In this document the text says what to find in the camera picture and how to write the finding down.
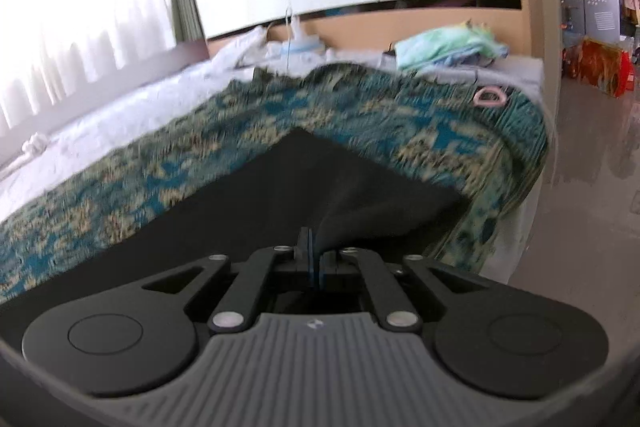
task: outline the mint green cloth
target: mint green cloth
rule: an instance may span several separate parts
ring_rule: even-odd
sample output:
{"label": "mint green cloth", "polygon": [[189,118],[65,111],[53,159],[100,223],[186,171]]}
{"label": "mint green cloth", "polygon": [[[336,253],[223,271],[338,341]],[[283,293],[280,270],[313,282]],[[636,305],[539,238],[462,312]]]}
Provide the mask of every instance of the mint green cloth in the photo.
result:
{"label": "mint green cloth", "polygon": [[397,42],[395,49],[398,70],[459,64],[487,65],[509,53],[509,48],[497,42],[488,28],[469,23],[425,31]]}

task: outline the black garment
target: black garment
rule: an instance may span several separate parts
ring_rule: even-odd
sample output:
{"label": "black garment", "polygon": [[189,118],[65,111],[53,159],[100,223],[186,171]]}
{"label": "black garment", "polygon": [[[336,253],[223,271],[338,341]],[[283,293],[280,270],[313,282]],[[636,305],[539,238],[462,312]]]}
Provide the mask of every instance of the black garment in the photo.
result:
{"label": "black garment", "polygon": [[238,171],[177,203],[135,235],[0,307],[0,335],[19,348],[47,309],[211,253],[246,260],[314,231],[316,252],[357,246],[387,262],[420,253],[458,220],[452,188],[410,180],[296,129]]}

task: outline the pink ring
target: pink ring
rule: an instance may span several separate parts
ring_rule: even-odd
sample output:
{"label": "pink ring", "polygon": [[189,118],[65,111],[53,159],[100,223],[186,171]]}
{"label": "pink ring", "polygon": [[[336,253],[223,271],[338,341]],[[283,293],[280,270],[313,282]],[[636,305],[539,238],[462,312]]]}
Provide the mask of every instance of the pink ring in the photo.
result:
{"label": "pink ring", "polygon": [[[484,100],[482,95],[494,94],[498,97],[497,100]],[[503,107],[507,103],[507,95],[500,87],[497,86],[484,86],[482,89],[478,89],[478,92],[474,95],[474,105],[477,107]]]}

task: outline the blanket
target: blanket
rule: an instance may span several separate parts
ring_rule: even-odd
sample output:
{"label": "blanket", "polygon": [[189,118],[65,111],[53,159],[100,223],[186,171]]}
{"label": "blanket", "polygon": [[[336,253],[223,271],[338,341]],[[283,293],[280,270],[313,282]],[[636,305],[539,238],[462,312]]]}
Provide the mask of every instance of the blanket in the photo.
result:
{"label": "blanket", "polygon": [[114,150],[0,224],[0,302],[130,237],[196,190],[300,127],[404,176],[453,187],[465,216],[425,254],[478,272],[499,217],[517,206],[546,156],[543,116],[506,88],[502,108],[477,87],[356,64],[303,78],[256,70],[189,114]]}

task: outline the tiled floor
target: tiled floor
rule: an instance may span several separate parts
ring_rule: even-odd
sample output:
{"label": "tiled floor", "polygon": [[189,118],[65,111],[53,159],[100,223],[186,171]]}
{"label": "tiled floor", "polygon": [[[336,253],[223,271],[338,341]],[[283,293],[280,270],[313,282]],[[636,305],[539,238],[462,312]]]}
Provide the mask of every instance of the tiled floor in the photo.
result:
{"label": "tiled floor", "polygon": [[615,100],[562,81],[558,133],[554,183],[547,172],[510,284],[594,315],[611,360],[640,343],[640,90]]}

